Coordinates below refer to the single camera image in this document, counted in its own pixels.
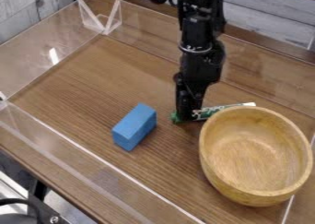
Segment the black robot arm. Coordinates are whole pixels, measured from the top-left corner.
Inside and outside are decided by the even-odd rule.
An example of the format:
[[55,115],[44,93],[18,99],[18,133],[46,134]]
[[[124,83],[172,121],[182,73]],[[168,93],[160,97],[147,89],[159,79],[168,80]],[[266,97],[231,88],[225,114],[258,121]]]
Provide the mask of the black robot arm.
[[170,2],[178,8],[182,40],[180,71],[175,75],[175,122],[198,119],[204,94],[221,80],[226,47],[219,36],[226,30],[225,0],[151,0],[156,5]]

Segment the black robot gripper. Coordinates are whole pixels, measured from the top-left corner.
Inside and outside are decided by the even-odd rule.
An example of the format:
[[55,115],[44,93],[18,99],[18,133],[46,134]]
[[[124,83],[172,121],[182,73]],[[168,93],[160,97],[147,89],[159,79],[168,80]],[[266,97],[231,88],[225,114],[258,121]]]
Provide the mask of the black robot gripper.
[[207,87],[221,80],[225,61],[226,47],[221,41],[204,54],[182,53],[180,71],[175,75],[176,112],[182,121],[196,119],[195,111],[202,109]]

